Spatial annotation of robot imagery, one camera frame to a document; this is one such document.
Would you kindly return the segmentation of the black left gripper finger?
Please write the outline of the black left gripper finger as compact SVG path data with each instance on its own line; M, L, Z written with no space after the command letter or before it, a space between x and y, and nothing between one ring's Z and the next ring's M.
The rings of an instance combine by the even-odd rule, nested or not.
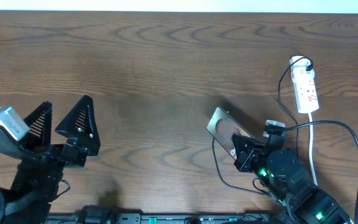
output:
M29 132L20 141L26 149L48 146L52 132L52 104L49 101L41 103L33 112L24 118L30 128Z
M83 95L58 124L55 132L66 137L67 144L89 156L97 156L101 142L94 117L93 99Z

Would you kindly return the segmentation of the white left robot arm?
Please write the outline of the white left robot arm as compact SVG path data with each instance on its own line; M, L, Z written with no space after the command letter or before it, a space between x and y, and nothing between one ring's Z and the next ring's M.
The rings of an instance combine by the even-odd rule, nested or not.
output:
M100 147L88 95L55 129L49 101L25 118L11 106L0 107L0 153L20 161L11 188L0 187L0 223L45 223L52 202L61 195L64 168L84 167Z

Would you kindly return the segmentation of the Galaxy smartphone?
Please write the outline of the Galaxy smartphone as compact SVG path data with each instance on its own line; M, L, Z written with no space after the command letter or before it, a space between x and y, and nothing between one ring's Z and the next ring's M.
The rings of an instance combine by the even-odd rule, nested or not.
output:
M221 107L215 109L206 129L234 160L237 159L237 155L232 141L232 135L239 134L253 138L249 132L247 132Z

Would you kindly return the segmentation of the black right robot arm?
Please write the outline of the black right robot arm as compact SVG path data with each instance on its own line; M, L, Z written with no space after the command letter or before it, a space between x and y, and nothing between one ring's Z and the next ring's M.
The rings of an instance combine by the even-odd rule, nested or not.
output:
M335 199L310 180L294 151L284 149L286 132L271 130L266 143L234 133L235 167L251 172L284 206L270 223L350 223Z

